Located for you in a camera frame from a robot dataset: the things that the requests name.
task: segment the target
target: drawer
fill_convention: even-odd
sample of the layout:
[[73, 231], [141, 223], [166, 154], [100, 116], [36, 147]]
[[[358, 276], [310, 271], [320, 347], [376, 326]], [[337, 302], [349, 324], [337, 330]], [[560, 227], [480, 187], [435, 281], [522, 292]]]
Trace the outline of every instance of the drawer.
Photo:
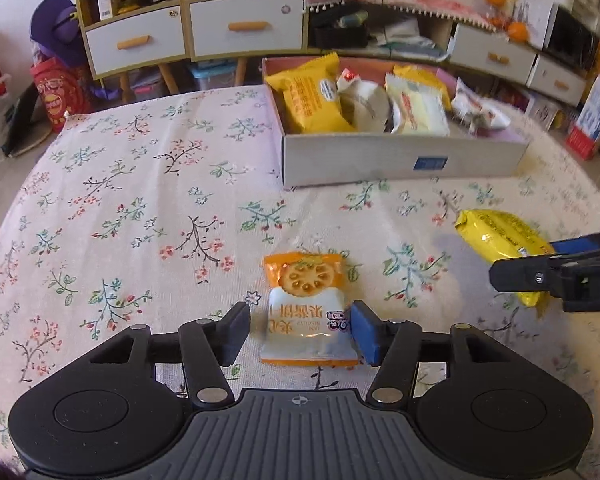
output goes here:
[[587, 82], [570, 70], [538, 56], [526, 85], [570, 105], [578, 105]]
[[180, 7], [152, 10], [88, 30], [87, 43], [97, 75], [185, 57]]
[[195, 56], [302, 48], [302, 0], [191, 4]]
[[526, 84], [536, 53], [505, 38], [458, 25], [449, 42], [451, 63]]

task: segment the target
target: metal screw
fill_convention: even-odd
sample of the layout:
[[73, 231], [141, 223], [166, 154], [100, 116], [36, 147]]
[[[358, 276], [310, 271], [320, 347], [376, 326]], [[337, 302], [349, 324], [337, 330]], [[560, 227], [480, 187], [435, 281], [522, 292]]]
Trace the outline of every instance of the metal screw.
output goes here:
[[203, 388], [198, 392], [198, 398], [202, 402], [213, 404], [214, 402], [222, 402], [229, 394], [222, 388]]
[[393, 404], [402, 399], [402, 392], [396, 388], [378, 388], [374, 390], [371, 396], [383, 404]]

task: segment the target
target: biscuit picture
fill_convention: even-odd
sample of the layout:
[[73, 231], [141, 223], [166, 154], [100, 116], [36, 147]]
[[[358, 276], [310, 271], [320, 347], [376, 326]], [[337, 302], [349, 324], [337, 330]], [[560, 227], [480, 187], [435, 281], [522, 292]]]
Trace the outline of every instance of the biscuit picture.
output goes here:
[[336, 271], [331, 264], [301, 260], [283, 266], [278, 285], [287, 294], [307, 298], [333, 286], [335, 276]]

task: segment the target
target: tablecloth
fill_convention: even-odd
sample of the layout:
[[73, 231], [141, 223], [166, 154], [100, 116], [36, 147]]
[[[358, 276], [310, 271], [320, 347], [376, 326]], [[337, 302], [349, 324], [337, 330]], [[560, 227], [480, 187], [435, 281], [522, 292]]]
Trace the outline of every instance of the tablecloth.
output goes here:
[[[580, 463], [600, 478], [600, 314], [539, 319], [488, 283], [456, 234], [462, 208], [521, 216], [549, 240], [600, 230], [600, 193], [535, 123], [511, 178], [360, 182], [283, 190], [262, 86], [170, 96], [74, 116], [23, 183], [0, 228], [0, 459], [16, 463], [7, 416], [50, 374], [133, 323], [173, 332], [244, 300], [251, 335], [225, 370], [235, 393], [262, 388], [366, 392], [366, 365], [261, 364], [265, 254], [337, 252], [347, 297], [382, 318], [447, 332], [468, 322], [578, 391], [595, 429]], [[417, 392], [443, 377], [422, 365]], [[158, 378], [184, 389], [178, 367]]]

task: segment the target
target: purple hat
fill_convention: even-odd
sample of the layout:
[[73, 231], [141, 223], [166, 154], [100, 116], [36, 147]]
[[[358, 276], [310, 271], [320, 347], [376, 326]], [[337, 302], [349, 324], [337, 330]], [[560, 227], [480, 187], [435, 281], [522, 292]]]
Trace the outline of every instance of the purple hat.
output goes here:
[[43, 0], [31, 17], [30, 36], [44, 54], [69, 68], [87, 63], [80, 23], [69, 19], [76, 8], [71, 0]]

